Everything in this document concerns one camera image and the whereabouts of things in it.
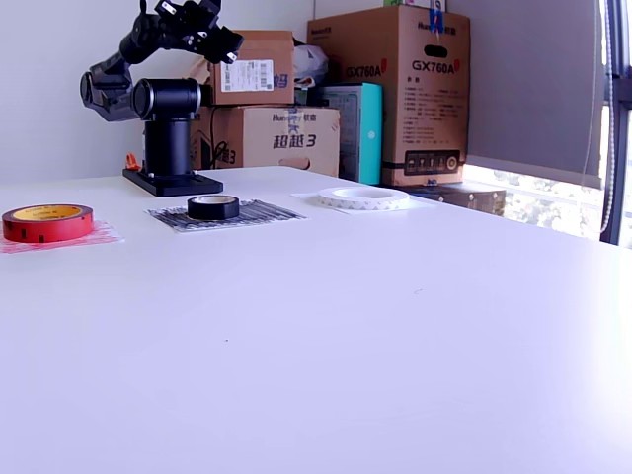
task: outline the tabletop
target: tabletop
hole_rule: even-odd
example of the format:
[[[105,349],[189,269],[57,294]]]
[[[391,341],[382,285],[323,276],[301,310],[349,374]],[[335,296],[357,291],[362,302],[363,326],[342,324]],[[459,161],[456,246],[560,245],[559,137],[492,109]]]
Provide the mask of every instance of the tabletop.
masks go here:
[[[632,472],[632,252],[348,185],[217,171],[308,217],[179,234],[124,178],[0,188],[124,242],[0,255],[0,472]]]

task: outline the teal box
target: teal box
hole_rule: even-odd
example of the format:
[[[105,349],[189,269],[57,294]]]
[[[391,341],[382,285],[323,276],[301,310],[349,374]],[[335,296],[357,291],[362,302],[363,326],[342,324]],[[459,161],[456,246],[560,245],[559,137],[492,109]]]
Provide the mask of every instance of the teal box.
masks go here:
[[[310,91],[313,105],[340,111],[340,177],[379,185],[382,168],[382,86],[340,84]]]

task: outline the red tape roll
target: red tape roll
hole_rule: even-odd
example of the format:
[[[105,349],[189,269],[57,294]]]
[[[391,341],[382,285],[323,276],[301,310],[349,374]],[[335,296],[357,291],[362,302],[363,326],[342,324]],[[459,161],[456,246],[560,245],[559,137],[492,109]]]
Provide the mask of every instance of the red tape roll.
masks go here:
[[[64,242],[91,233],[94,212],[83,205],[36,205],[7,212],[2,223],[5,238],[13,242]]]

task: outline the box label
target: box label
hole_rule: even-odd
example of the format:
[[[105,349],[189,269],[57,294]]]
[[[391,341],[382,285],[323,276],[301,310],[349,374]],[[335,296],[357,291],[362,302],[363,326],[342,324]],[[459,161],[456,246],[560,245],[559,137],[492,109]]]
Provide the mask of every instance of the box label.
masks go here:
[[[318,137],[316,134],[307,133],[306,125],[309,122],[315,124],[317,120],[316,114],[310,114],[309,111],[302,112],[296,108],[273,114],[272,122],[287,124],[286,133],[275,134],[273,150],[315,147]]]
[[[275,89],[287,89],[289,74],[275,74]]]
[[[459,172],[459,150],[429,150],[406,152],[404,174],[406,176],[446,175]]]
[[[221,63],[221,92],[272,92],[275,63],[271,59]]]
[[[391,5],[413,5],[416,7],[434,8],[439,11],[445,11],[445,0],[384,0],[384,6]]]

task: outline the white tape roll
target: white tape roll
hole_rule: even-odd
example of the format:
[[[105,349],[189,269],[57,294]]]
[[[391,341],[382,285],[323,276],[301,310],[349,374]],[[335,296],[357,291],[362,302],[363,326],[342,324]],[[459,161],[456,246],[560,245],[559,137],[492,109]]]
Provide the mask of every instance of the white tape roll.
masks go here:
[[[372,187],[332,188],[318,194],[321,205],[349,210],[401,209],[410,199],[409,195],[401,191]]]

